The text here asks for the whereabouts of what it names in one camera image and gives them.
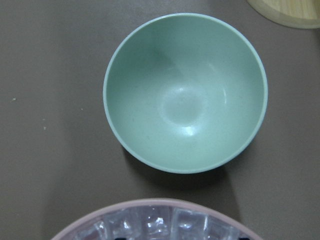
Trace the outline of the green empty bowl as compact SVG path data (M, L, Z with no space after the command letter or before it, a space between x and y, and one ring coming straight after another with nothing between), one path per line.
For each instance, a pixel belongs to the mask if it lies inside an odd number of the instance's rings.
M112 132L140 162L195 174L237 157L268 103L263 63L247 38L203 14L150 20L115 50L103 106Z

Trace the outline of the pink bowl of ice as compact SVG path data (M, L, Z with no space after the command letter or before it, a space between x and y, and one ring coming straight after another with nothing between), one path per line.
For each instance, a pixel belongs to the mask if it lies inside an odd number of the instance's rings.
M171 198L117 203L67 226L55 240L259 240L236 220L208 207Z

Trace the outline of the wooden cup stand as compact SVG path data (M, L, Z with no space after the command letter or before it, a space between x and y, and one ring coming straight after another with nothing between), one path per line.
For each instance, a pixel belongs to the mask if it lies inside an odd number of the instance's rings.
M259 14L277 24L297 29L320 27L318 0L249 0Z

